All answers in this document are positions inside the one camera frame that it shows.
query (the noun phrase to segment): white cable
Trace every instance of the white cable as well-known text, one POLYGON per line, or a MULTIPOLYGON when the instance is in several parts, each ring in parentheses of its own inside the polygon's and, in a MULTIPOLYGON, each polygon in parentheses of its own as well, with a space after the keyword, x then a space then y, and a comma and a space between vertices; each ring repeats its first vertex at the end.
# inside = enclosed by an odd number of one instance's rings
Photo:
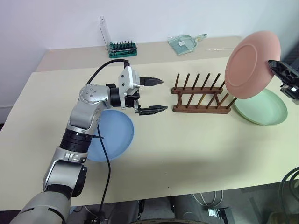
POLYGON ((220 199, 220 201, 216 205, 213 205, 213 207, 217 207, 218 205, 220 205, 220 203, 222 202, 222 200, 223 200, 223 190, 221 191, 221 199, 220 199))
POLYGON ((204 204, 205 204, 206 206, 211 206, 211 205, 214 204, 214 202, 215 202, 215 200, 216 200, 216 197, 217 197, 217 191, 214 191, 214 198, 213 198, 213 201, 212 201, 211 203, 206 203, 206 201, 205 201, 205 199, 204 199, 202 193, 200 193, 200 196, 201 196, 201 199, 202 199, 202 201, 204 202, 204 204))
POLYGON ((84 208, 85 208, 90 214, 92 214, 92 215, 95 216, 96 218, 99 218, 96 214, 94 214, 93 212, 91 212, 91 211, 86 207, 86 205, 84 205, 84 208))
POLYGON ((205 206, 205 204, 201 203, 196 197, 194 194, 192 194, 192 196, 194 197, 194 199, 198 202, 198 204, 202 205, 202 206, 205 206))
POLYGON ((214 203, 215 200, 216 200, 217 192, 215 191, 214 193, 215 193, 215 195, 214 195, 214 199, 213 199, 212 203, 209 203, 209 204, 206 203, 206 201, 205 201, 205 199, 204 199, 202 193, 200 193, 200 196, 201 196, 201 198, 202 198, 204 204, 201 203, 201 202, 196 198, 196 196, 195 196, 194 194, 192 194, 192 196, 193 196, 194 199, 198 202, 198 204, 200 204, 200 205, 202 205, 202 206, 207 206, 207 207, 210 207, 210 208, 214 208, 214 207, 218 206, 218 205, 222 202, 222 200, 223 200, 223 190, 221 191, 221 199, 220 199, 220 201, 219 201, 216 205, 213 205, 213 203, 214 203))

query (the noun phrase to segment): wooden peg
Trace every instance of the wooden peg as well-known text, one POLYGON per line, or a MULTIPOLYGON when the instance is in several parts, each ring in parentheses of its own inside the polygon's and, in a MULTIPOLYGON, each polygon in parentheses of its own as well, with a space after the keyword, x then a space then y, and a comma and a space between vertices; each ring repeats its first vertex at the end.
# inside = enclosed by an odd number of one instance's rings
POLYGON ((230 104, 226 107, 226 109, 230 108, 231 105, 232 105, 237 99, 238 99, 238 98, 235 97, 235 98, 232 100, 232 102, 230 102, 230 104))
POLYGON ((198 101, 198 104, 196 105, 196 108, 198 108, 198 106, 201 104, 202 100, 204 99, 206 95, 205 94, 202 94, 200 100, 198 101))
POLYGON ((175 89, 175 90, 177 89, 177 85, 178 85, 178 78, 179 78, 179 73, 178 73, 178 75, 177 75, 176 84, 174 85, 174 89, 175 89))
POLYGON ((205 81, 204 81, 204 83, 203 83, 203 85, 202 85, 201 89, 203 89, 203 88, 205 87, 205 85, 206 85, 206 82, 207 82, 207 80, 208 80, 208 79, 209 79, 209 77, 210 77, 210 74, 211 74, 211 73, 209 73, 209 74, 207 75, 207 77, 206 77, 206 79, 205 79, 205 81))
POLYGON ((196 85, 196 83, 197 83, 198 78, 199 78, 199 73, 197 74, 196 79, 195 79, 195 82, 194 82, 194 84, 193 84, 193 87, 192 87, 193 90, 194 90, 194 87, 195 87, 195 85, 196 85))
POLYGON ((189 101, 188 101, 188 103, 187 103, 187 106, 186 106, 186 108, 188 108, 188 107, 189 107, 189 105, 190 105, 190 103, 191 103, 191 100, 192 100, 193 96, 194 96, 194 93, 193 93, 193 94, 191 94, 191 96, 190 96, 190 98, 189 98, 189 101))
POLYGON ((210 89, 212 89, 214 87, 214 85, 217 82, 219 76, 220 76, 220 73, 218 73, 218 75, 217 75, 216 79, 214 80, 214 82, 213 82, 212 86, 210 87, 210 89))
POLYGON ((223 81, 223 83, 221 84, 221 86, 219 87, 219 90, 221 90, 221 88, 224 86, 224 81, 223 81))
POLYGON ((215 100, 216 100, 216 103, 217 103, 217 106, 219 105, 219 99, 218 99, 218 95, 216 95, 216 97, 215 97, 215 100))
POLYGON ((181 102, 181 100, 182 100, 182 95, 183 95, 182 93, 179 94, 179 97, 178 97, 178 103, 177 103, 177 106, 176 106, 177 108, 178 108, 178 106, 180 105, 180 102, 181 102))
POLYGON ((228 97, 228 93, 227 94, 225 94, 225 96, 224 96, 224 98, 220 101, 220 103, 218 104, 218 106, 217 106, 217 109, 219 109, 219 107, 221 106, 221 104, 225 101, 225 99, 228 97))
POLYGON ((211 105, 211 103, 213 102, 213 100, 215 99, 216 94, 214 94, 214 96, 212 97, 212 99, 210 100, 210 102, 207 104, 206 109, 209 108, 209 106, 211 105))
POLYGON ((186 78, 186 81, 185 81, 185 84, 184 84, 183 90, 186 88, 186 85, 187 85, 187 82, 188 82, 189 76, 190 76, 190 73, 188 73, 188 75, 187 75, 187 78, 186 78))

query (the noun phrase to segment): green bit holder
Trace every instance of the green bit holder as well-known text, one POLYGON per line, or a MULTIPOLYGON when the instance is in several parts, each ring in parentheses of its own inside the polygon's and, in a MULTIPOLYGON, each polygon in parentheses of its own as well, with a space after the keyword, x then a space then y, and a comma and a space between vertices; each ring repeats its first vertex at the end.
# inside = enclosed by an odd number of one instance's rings
POLYGON ((116 42, 109 43, 109 57, 110 58, 118 58, 118 57, 130 57, 137 55, 137 47, 136 44, 131 42, 116 42))

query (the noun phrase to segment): robotic arm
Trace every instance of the robotic arm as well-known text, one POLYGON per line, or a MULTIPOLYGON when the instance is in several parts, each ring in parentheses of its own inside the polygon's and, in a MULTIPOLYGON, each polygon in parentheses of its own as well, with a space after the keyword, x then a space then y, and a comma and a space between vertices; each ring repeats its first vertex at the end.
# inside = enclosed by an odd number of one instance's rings
POLYGON ((140 85, 163 83, 151 77, 139 77, 138 72, 126 66, 115 84, 106 86, 87 84, 71 112, 60 145, 56 148, 43 179, 43 192, 33 197, 11 224, 61 224, 69 215, 71 197, 81 194, 87 167, 83 165, 101 111, 112 106, 133 107, 139 115, 161 112, 167 106, 150 106, 142 109, 138 103, 140 85))

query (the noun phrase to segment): plate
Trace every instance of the plate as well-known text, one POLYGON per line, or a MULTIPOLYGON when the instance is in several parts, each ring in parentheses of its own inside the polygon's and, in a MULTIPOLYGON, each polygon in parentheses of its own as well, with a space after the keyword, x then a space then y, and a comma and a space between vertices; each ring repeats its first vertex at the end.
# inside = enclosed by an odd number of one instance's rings
POLYGON ((288 115, 284 102, 268 89, 249 99, 237 99, 235 108, 244 118, 259 125, 280 124, 288 115))
MULTIPOLYGON (((131 119, 123 112, 104 110, 100 117, 100 134, 109 160, 122 155, 132 142, 134 126, 131 119)), ((103 147, 98 138, 93 138, 88 148, 88 159, 96 162, 106 161, 103 147)))
POLYGON ((225 86, 234 97, 260 93, 273 78, 268 60, 280 60, 280 43, 271 31, 247 36, 234 49, 225 69, 225 86))

